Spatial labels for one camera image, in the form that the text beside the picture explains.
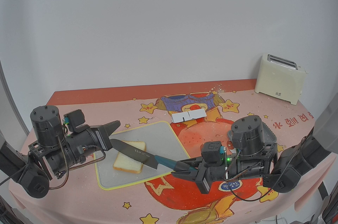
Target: red apple print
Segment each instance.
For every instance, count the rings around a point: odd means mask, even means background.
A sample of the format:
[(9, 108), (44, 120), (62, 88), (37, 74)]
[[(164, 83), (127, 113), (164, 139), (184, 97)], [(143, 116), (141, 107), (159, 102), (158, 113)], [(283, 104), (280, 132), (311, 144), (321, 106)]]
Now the red apple print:
[(201, 107), (199, 105), (192, 105), (190, 107), (190, 110), (196, 110), (196, 109), (201, 109)]

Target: cable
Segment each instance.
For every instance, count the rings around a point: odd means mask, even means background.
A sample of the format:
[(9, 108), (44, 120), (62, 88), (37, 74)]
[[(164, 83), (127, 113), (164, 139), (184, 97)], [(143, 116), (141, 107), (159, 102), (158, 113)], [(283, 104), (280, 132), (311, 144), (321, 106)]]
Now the cable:
[[(312, 133), (312, 131), (310, 131), (310, 133), (305, 137), (305, 140), (304, 142), (307, 140), (307, 138), (310, 136), (310, 134)], [(283, 171), (281, 172), (280, 176), (278, 177), (278, 179), (276, 180), (276, 182), (274, 183), (274, 185), (268, 190), (267, 193), (265, 193), (263, 196), (257, 198), (257, 199), (254, 199), (254, 200), (246, 200), (246, 199), (243, 199), (239, 196), (237, 196), (235, 194), (235, 192), (230, 188), (230, 185), (229, 185), (229, 182), (226, 182), (228, 184), (228, 187), (231, 191), (231, 193), (237, 197), (238, 199), (242, 200), (242, 201), (258, 201), (260, 200), (261, 198), (265, 197), (266, 195), (268, 195), (268, 193), (271, 192), (271, 190), (277, 185), (278, 181), (281, 179), (281, 177), (283, 176), (284, 172), (286, 171), (286, 168), (288, 167), (288, 165), (291, 163), (292, 159), (294, 158), (294, 156), (297, 154), (297, 152), (300, 150), (301, 146), (303, 145), (302, 141), (303, 141), (304, 137), (302, 138), (301, 142), (299, 143), (299, 146), (298, 146), (298, 149), (296, 150), (296, 152), (293, 154), (293, 156), (291, 157), (291, 159), (289, 160), (289, 162), (285, 165), (285, 168), (283, 169)]]
[(233, 181), (234, 179), (237, 179), (238, 177), (240, 177), (241, 175), (243, 175), (244, 173), (246, 173), (247, 171), (251, 170), (252, 167), (258, 165), (258, 164), (261, 164), (262, 162), (257, 162), (255, 164), (253, 164), (252, 166), (250, 167), (247, 167), (246, 169), (242, 170), (241, 172), (237, 173), (234, 177), (230, 178), (230, 179), (224, 179), (224, 182), (231, 182)]
[(60, 140), (60, 137), (59, 137), (59, 136), (57, 136), (57, 140), (58, 140), (58, 142), (59, 142), (59, 144), (60, 144), (60, 148), (61, 148), (61, 151), (62, 151), (62, 155), (63, 155), (64, 160), (65, 160), (65, 170), (66, 170), (66, 172), (65, 172), (65, 180), (64, 180), (64, 182), (63, 182), (62, 184), (60, 184), (59, 186), (56, 186), (56, 187), (54, 187), (54, 188), (49, 188), (49, 190), (55, 190), (55, 189), (62, 188), (62, 187), (67, 183), (67, 180), (68, 180), (68, 177), (69, 177), (69, 167), (68, 167), (68, 162), (67, 162), (67, 159), (66, 159), (66, 157), (65, 157), (65, 151), (64, 151), (64, 149), (63, 149), (63, 146), (62, 146), (62, 143), (61, 143), (61, 140)]
[(68, 128), (67, 128), (67, 126), (65, 124), (63, 124), (62, 128), (64, 130), (64, 135), (67, 136), (67, 134), (68, 134)]
[(223, 175), (223, 180), (224, 181), (226, 180), (226, 174), (228, 173), (228, 171), (231, 168), (231, 166), (236, 162), (236, 160), (237, 160), (240, 152), (241, 152), (241, 150), (239, 149), (238, 153), (236, 154), (236, 156), (234, 157), (234, 159), (231, 161), (229, 167), (227, 167), (226, 171), (224, 172), (224, 175)]
[(305, 160), (305, 157), (304, 157), (304, 155), (303, 155), (303, 153), (302, 153), (302, 146), (300, 147), (299, 152), (300, 152), (300, 154), (301, 154), (301, 157), (302, 157), (302, 160), (304, 161), (304, 163), (305, 163), (309, 168), (315, 168), (314, 166), (310, 165), (310, 163), (307, 162), (307, 161)]
[(87, 163), (84, 163), (84, 164), (81, 164), (81, 165), (78, 165), (78, 166), (75, 166), (75, 167), (71, 167), (71, 168), (69, 169), (69, 171), (73, 171), (73, 170), (76, 170), (76, 169), (78, 169), (78, 168), (85, 167), (85, 166), (88, 166), (88, 165), (90, 165), (90, 164), (94, 164), (94, 163), (97, 163), (97, 162), (100, 162), (100, 161), (104, 160), (105, 157), (106, 157), (105, 151), (102, 151), (101, 148), (100, 148), (99, 146), (96, 146), (96, 145), (90, 145), (90, 146), (86, 146), (85, 148), (93, 148), (93, 147), (95, 147), (95, 148), (97, 148), (98, 150), (100, 150), (100, 151), (103, 153), (103, 156), (100, 157), (100, 158), (98, 158), (98, 159), (94, 159), (94, 160), (92, 160), (92, 161), (89, 161), (89, 162), (87, 162)]
[[(277, 218), (277, 220), (281, 220), (281, 219), (284, 219), (286, 224), (288, 224), (288, 221), (286, 220), (286, 218)], [(275, 219), (273, 219), (273, 220), (262, 219), (261, 221), (266, 221), (266, 222), (274, 221), (275, 222), (276, 220)]]
[(21, 171), (23, 171), (26, 168), (26, 165), (24, 165), (21, 169), (19, 169), (17, 172), (13, 173), (11, 176), (8, 176), (6, 179), (4, 179), (1, 183), (0, 186), (4, 183), (6, 183), (9, 179), (13, 178), (15, 175), (17, 175), (18, 173), (20, 173)]

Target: label sticker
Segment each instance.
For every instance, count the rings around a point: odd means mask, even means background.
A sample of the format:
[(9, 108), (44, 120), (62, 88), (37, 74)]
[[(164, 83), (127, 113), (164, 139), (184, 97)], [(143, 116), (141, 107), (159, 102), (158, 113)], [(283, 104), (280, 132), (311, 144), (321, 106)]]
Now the label sticker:
[(203, 183), (204, 183), (206, 189), (209, 191), (209, 190), (210, 190), (210, 186), (209, 186), (209, 184), (207, 183), (205, 177), (203, 178)]
[(236, 182), (229, 182), (229, 185), (227, 182), (223, 182), (219, 185), (218, 190), (228, 192), (230, 191), (229, 186), (231, 190), (236, 190), (242, 186), (242, 181), (236, 181)]
[(102, 146), (103, 150), (107, 150), (106, 147), (105, 147), (105, 145), (104, 145), (104, 141), (102, 140), (102, 137), (100, 135), (100, 132), (96, 130), (95, 133), (97, 135), (97, 138), (99, 139), (99, 142), (101, 143), (101, 146)]

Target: toaster slot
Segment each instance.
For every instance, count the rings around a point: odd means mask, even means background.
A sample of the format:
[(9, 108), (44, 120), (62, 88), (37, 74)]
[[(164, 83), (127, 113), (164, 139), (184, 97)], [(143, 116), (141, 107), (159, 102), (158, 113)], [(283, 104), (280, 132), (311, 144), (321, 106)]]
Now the toaster slot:
[(283, 59), (281, 57), (277, 57), (277, 56), (269, 54), (268, 55), (268, 61), (270, 61), (272, 63), (279, 64), (279, 65), (284, 66), (284, 67), (288, 67), (288, 68), (291, 68), (291, 69), (294, 69), (294, 70), (298, 70), (295, 62)]

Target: bread slice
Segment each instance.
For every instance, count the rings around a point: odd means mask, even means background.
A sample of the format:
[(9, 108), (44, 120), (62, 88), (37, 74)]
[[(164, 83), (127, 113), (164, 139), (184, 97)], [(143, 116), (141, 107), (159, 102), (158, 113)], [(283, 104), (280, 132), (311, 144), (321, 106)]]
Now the bread slice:
[[(129, 142), (124, 140), (123, 142), (128, 143), (129, 145), (134, 146), (137, 149), (146, 151), (145, 142)], [(143, 164), (119, 152), (112, 167), (113, 169), (118, 171), (126, 171), (138, 174), (142, 171)]]

